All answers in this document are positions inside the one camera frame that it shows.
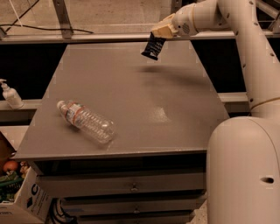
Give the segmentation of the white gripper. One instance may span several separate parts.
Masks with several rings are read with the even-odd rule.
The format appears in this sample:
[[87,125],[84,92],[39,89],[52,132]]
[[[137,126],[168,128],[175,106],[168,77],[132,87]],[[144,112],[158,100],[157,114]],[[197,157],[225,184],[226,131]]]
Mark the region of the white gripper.
[[178,36],[194,36],[198,33],[194,24],[195,3],[180,8],[151,28],[155,38],[172,39]]

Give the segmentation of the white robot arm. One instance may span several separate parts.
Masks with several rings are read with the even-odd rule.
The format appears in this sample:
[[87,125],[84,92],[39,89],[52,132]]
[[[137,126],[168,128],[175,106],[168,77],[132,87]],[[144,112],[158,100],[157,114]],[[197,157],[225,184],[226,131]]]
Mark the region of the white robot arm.
[[250,114],[227,119],[206,155],[208,224],[280,224],[280,62],[257,21],[256,0],[205,0],[155,24],[157,38],[234,33]]

